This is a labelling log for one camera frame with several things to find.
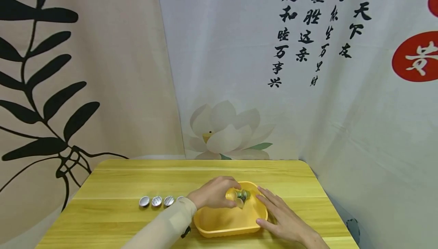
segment beige sleeve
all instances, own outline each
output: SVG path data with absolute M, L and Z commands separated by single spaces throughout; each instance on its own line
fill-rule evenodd
M 183 198 L 162 211 L 122 249 L 168 249 L 184 234 L 195 212 L 194 203 Z

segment fabric backdrop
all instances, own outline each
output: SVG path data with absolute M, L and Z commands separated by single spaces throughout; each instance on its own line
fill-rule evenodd
M 437 3 L 160 0 L 187 158 L 303 159 L 361 248 L 435 248 Z
M 66 200 L 64 177 L 73 195 L 87 170 L 122 158 L 94 155 L 184 158 L 158 0 L 46 0 L 39 16 L 37 6 L 37 0 L 0 0 L 2 249 L 35 247 Z M 23 60 L 34 18 L 31 51 L 37 51 Z M 37 84 L 30 95 L 21 86 L 23 61 L 26 87 Z M 48 157 L 58 158 L 8 183 Z

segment wood grain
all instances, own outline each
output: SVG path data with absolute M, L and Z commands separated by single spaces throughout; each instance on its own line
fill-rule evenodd
M 140 209 L 141 197 L 187 195 L 218 175 L 269 188 L 319 232 L 331 249 L 358 248 L 309 166 L 299 160 L 106 160 L 93 171 L 37 249 L 121 248 L 162 211 Z M 207 239 L 194 226 L 192 229 L 172 248 L 303 248 L 263 230 Z

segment yellow plastic tray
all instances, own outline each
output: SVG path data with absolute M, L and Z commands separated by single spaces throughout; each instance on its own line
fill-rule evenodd
M 257 218 L 268 219 L 266 206 L 256 198 L 260 192 L 252 182 L 239 182 L 242 189 L 251 193 L 244 208 L 201 208 L 194 215 L 194 225 L 199 233 L 206 238 L 257 232 L 260 226 Z

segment red circle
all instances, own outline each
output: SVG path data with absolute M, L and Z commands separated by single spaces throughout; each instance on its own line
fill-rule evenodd
M 428 4 L 430 12 L 438 17 L 438 0 L 429 0 Z
M 433 42 L 433 49 L 426 51 Z M 438 51 L 430 52 L 438 48 L 438 31 L 428 31 L 412 36 L 404 41 L 395 51 L 392 57 L 392 68 L 401 78 L 411 82 L 427 82 L 438 79 Z M 413 68 L 414 63 L 423 62 L 421 70 Z

